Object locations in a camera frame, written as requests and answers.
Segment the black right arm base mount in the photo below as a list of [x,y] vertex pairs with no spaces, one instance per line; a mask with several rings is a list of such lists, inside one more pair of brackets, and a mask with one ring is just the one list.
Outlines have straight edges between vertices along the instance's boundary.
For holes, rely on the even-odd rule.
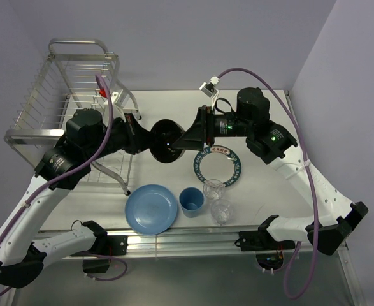
[[276,241],[267,231],[240,231],[234,244],[242,252],[284,251],[296,248],[296,244],[292,240]]

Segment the clear glass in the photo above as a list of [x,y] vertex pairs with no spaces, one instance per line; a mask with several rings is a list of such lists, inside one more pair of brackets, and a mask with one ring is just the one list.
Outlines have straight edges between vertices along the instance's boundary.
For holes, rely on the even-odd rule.
[[212,203],[210,213],[215,223],[223,226],[233,220],[234,208],[230,201],[220,199]]
[[206,180],[203,185],[203,194],[209,200],[220,200],[225,193],[225,185],[217,179]]

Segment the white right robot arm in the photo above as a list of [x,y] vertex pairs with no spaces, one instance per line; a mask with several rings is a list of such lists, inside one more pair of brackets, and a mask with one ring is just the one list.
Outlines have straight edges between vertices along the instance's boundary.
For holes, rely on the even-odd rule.
[[264,164],[281,174],[317,217],[268,217],[248,241],[253,251],[293,249],[296,242],[310,242],[332,255],[368,213],[362,202],[342,195],[303,155],[297,139],[270,119],[270,101],[259,88],[237,93],[236,110],[216,114],[198,108],[192,126],[172,145],[174,149],[202,151],[218,137],[244,137],[247,148]]

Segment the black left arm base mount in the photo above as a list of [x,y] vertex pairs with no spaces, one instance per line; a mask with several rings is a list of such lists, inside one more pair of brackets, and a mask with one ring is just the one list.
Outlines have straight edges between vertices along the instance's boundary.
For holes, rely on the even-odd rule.
[[[98,254],[104,256],[122,256],[127,252],[126,235],[108,235],[101,247],[93,247],[89,250],[90,254]],[[99,274],[106,273],[110,267],[111,259],[84,259],[82,268],[85,273]]]

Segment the blue plastic cup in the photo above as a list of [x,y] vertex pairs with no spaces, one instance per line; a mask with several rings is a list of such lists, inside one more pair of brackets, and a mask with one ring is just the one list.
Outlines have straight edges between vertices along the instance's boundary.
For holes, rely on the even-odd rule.
[[195,187],[188,187],[184,189],[179,197],[179,202],[184,215],[188,218],[193,218],[199,215],[200,210],[205,203],[204,194]]

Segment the black and tan bowl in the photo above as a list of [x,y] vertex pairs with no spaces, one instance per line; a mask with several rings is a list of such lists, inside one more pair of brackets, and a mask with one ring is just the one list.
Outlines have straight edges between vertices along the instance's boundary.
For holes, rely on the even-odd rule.
[[150,153],[160,163],[172,163],[181,158],[184,150],[174,149],[173,144],[185,133],[176,122],[163,119],[151,128]]

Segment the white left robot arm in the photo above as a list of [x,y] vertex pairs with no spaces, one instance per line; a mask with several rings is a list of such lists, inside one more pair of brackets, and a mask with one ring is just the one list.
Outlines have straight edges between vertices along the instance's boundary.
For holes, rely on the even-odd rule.
[[27,191],[0,228],[0,285],[22,288],[66,256],[107,249],[107,232],[94,221],[53,238],[35,236],[54,208],[90,173],[94,160],[119,150],[137,154],[149,148],[151,134],[133,114],[108,120],[103,124],[94,109],[76,111],[35,167]]

